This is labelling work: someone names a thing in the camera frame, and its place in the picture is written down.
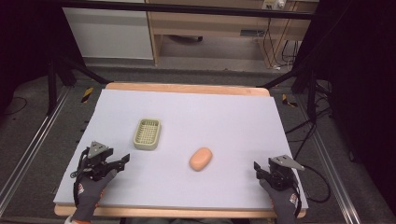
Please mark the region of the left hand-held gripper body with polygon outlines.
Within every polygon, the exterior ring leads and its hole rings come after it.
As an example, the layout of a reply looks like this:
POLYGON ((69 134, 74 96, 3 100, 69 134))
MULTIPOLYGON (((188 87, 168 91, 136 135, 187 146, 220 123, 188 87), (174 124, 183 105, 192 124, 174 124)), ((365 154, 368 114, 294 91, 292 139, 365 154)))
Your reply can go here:
POLYGON ((88 147, 87 157, 83 161, 82 171, 90 179, 99 181, 103 179, 110 171, 123 171, 125 167, 125 158, 118 161, 106 162, 114 152, 112 147, 107 147, 99 142, 92 141, 88 147))

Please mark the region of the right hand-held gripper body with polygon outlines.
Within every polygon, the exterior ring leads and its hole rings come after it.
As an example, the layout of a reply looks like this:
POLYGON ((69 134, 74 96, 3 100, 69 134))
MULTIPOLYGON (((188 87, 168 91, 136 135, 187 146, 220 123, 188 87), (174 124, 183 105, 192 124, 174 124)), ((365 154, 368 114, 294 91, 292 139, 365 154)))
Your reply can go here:
POLYGON ((273 189, 291 189, 297 185, 293 169, 303 171, 304 167, 288 155, 281 155, 268 159, 269 169, 263 175, 257 174, 258 179, 265 179, 273 189))

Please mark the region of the green soap dish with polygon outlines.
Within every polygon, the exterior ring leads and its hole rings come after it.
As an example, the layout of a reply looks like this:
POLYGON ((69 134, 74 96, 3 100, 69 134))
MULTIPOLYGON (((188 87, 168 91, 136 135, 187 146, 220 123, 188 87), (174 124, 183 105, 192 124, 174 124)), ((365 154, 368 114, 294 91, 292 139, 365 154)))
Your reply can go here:
POLYGON ((134 133, 134 147, 141 150, 154 150, 159 144, 161 122, 158 119, 139 120, 134 133))

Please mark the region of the person's right hand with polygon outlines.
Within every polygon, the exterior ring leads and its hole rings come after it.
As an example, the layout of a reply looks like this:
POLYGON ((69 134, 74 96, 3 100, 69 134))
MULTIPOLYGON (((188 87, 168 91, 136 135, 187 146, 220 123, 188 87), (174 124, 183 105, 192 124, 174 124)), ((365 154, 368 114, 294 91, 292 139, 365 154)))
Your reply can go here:
POLYGON ((277 224, 297 224, 295 211, 299 202, 296 192, 293 189, 276 190, 262 179, 260 185, 267 191, 271 200, 273 209, 276 212, 277 224))

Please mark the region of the person's left hand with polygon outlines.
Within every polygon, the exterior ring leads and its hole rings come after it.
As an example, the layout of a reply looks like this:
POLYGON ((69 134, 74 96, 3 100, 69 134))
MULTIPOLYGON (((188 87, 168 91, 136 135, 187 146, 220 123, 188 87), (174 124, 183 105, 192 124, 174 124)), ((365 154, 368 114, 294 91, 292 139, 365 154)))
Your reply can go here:
POLYGON ((103 196, 107 184, 117 175, 116 170, 110 171, 103 179, 94 181, 83 176, 78 183, 77 210, 70 217, 70 224, 91 224, 93 213, 103 196))

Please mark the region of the yellow black striped tape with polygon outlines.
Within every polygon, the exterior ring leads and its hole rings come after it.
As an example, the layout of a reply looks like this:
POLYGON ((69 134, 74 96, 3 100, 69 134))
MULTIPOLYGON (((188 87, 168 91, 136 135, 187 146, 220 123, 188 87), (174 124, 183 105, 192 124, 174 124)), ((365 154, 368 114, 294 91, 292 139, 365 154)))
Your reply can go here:
POLYGON ((290 102, 290 101, 288 100, 287 94, 282 94, 282 104, 283 104, 283 105, 289 105, 289 106, 291 106, 291 107, 298 107, 298 104, 297 104, 297 103, 290 102))
POLYGON ((88 99, 90 98, 91 94, 93 91, 93 87, 89 87, 84 91, 83 97, 81 99, 82 103, 86 103, 88 101, 88 99))

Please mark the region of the white cabinet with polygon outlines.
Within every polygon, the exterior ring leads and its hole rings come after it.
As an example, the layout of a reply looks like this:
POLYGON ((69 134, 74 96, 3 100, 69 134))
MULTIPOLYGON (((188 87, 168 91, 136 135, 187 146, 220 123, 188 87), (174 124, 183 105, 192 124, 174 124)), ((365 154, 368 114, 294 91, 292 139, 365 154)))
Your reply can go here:
POLYGON ((84 58, 152 60, 146 12, 64 7, 84 58))

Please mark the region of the wooden desk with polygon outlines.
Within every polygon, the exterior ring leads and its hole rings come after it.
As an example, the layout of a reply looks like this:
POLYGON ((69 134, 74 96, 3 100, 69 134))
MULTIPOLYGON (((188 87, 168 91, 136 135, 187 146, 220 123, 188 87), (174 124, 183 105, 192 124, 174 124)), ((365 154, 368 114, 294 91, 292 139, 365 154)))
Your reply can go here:
MULTIPOLYGON (((294 12, 316 11, 319 0, 145 0, 149 4, 270 9, 294 12)), ((308 20, 150 12, 148 24, 152 43, 161 35, 254 37, 269 67, 280 64, 287 42, 304 39, 308 20)))

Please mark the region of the black crossbar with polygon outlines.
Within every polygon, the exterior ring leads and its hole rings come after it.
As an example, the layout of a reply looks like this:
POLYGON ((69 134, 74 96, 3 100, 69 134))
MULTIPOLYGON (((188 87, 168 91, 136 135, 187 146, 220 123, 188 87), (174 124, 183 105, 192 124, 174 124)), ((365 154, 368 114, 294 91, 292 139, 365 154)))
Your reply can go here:
POLYGON ((239 17, 254 17, 254 18, 294 19, 294 20, 313 20, 317 16, 315 13, 282 11, 282 10, 126 3, 126 2, 92 1, 92 0, 54 0, 53 3, 59 5, 60 7, 74 7, 74 8, 88 8, 88 9, 131 10, 131 11, 146 11, 146 12, 161 12, 161 13, 184 13, 184 14, 239 16, 239 17))

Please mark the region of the metal floor rail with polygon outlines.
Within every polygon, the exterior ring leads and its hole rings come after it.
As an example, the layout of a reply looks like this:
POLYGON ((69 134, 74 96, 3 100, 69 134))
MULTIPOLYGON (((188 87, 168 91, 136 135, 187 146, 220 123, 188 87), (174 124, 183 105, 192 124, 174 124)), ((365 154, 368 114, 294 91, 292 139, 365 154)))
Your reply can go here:
POLYGON ((325 146, 325 142, 318 129, 318 123, 316 123, 316 127, 313 132, 313 141, 318 153, 319 160, 324 169, 324 173, 330 185, 332 196, 337 201, 338 207, 343 215, 345 223, 361 224, 361 219, 358 215, 356 207, 351 201, 350 196, 347 192, 347 188, 341 176, 339 175, 339 172, 337 171, 334 163, 332 162, 327 147, 325 146))
POLYGON ((55 107, 53 107, 51 112, 43 119, 28 147, 24 150, 19 162, 13 169, 6 184, 0 189, 0 217, 5 213, 7 206, 34 160, 36 153, 45 141, 53 123, 58 118, 60 111, 63 109, 64 102, 67 99, 70 90, 70 87, 61 88, 60 95, 55 97, 55 107))

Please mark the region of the black metal frame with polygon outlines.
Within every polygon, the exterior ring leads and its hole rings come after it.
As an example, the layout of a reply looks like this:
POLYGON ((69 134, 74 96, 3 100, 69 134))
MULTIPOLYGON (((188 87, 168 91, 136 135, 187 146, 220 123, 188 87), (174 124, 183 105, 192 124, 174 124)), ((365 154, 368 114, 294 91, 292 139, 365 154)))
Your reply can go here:
POLYGON ((310 60, 301 63, 296 68, 293 68, 288 73, 275 78, 268 83, 260 85, 260 88, 271 89, 275 85, 282 83, 292 77, 295 80, 291 86, 293 93, 302 93, 305 88, 308 88, 308 99, 306 106, 306 113, 312 122, 317 120, 316 109, 315 109, 315 95, 316 95, 316 85, 317 85, 317 72, 323 62, 319 60, 310 60))
POLYGON ((100 84, 108 84, 110 80, 100 77, 93 71, 88 69, 84 64, 74 62, 57 52, 55 49, 48 50, 48 90, 49 90, 49 107, 47 114, 54 112, 58 105, 57 98, 57 78, 59 78, 66 87, 72 87, 77 80, 73 74, 74 70, 78 70, 83 75, 90 77, 100 84))

